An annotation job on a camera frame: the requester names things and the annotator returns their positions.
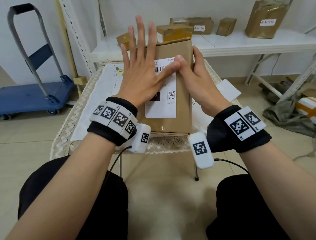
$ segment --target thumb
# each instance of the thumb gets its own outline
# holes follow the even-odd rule
[[[180,64],[178,62],[172,62],[168,64],[161,73],[157,75],[157,81],[160,82],[167,77],[170,77],[174,72],[178,71],[180,68]]]
[[[187,61],[181,56],[177,55],[174,58],[174,61],[177,61],[180,63],[180,69],[179,72],[184,77],[184,80],[190,80],[195,78],[195,74],[192,72],[190,66],[188,65]]]

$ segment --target white lace tablecloth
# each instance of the white lace tablecloth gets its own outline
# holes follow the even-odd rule
[[[85,89],[82,92],[81,97],[78,99],[77,103],[71,109],[69,115],[64,121],[60,131],[58,132],[51,149],[50,160],[70,155],[76,147],[79,145],[80,141],[70,141],[70,138],[78,124],[81,113],[84,107],[87,104],[89,96],[94,89],[96,82],[98,81],[102,70],[106,64],[118,64],[122,62],[111,62],[103,63],[102,66],[94,73],[94,75],[88,81]],[[215,84],[221,81],[220,77],[216,72],[211,68],[208,62],[204,59],[205,66],[212,77]],[[234,99],[232,103],[240,106],[239,102]],[[209,119],[195,119],[194,111],[200,111],[200,108],[193,108],[193,124],[196,130],[199,130],[200,125],[209,124],[211,120]],[[120,147],[116,148],[115,153],[121,151]],[[185,152],[191,151],[187,136],[178,136],[178,137],[152,137],[149,139],[146,154],[153,153],[174,153],[174,152]]]

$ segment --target caster wheel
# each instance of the caster wheel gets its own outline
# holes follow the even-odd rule
[[[58,109],[54,109],[54,110],[47,110],[47,112],[51,115],[58,115],[59,114],[59,110]]]
[[[12,116],[9,115],[9,114],[4,114],[4,115],[1,115],[0,118],[1,118],[2,120],[10,120],[10,119],[12,118]]]

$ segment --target small cardboard box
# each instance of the small cardboard box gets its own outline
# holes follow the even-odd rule
[[[175,18],[170,18],[169,24],[184,24],[186,26],[189,26],[189,21],[185,17],[175,17]]]
[[[210,17],[188,17],[189,26],[193,27],[193,34],[209,35],[212,33],[214,22]]]
[[[119,47],[121,47],[121,44],[124,43],[126,50],[128,51],[130,49],[130,35],[129,33],[124,33],[116,38],[118,41]]]
[[[173,58],[181,54],[188,64],[193,66],[193,47],[190,38],[157,44],[155,59]],[[145,104],[139,107],[139,123],[151,126],[152,132],[187,135],[192,132],[192,98],[185,86],[183,76],[176,73],[176,118],[146,118]]]
[[[245,30],[251,38],[274,38],[289,5],[280,1],[256,1]]]
[[[157,29],[157,43],[192,38],[193,27],[183,24],[160,25]]]
[[[220,36],[229,36],[233,32],[237,19],[226,17],[220,20],[218,28],[217,28],[217,35]]]
[[[301,114],[306,115],[316,124],[316,98],[301,98],[295,103],[295,107]]]

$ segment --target tiled floor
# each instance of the tiled floor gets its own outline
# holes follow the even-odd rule
[[[269,106],[260,88],[235,86],[242,92],[238,100],[243,106],[248,105],[259,115]],[[17,220],[21,186],[48,161],[53,139],[68,112],[65,109],[58,116],[45,112],[20,114],[11,121],[0,121],[0,239]],[[310,137],[265,122],[275,144],[291,158],[312,150]],[[234,150],[214,157],[244,166]],[[297,162],[316,176],[316,158],[304,157]],[[125,155],[123,168],[129,190],[129,239],[205,240],[205,228],[216,217],[218,183],[244,173],[229,163],[216,162],[213,168],[199,170],[200,181],[195,182],[191,153]],[[119,173],[118,164],[114,173]]]

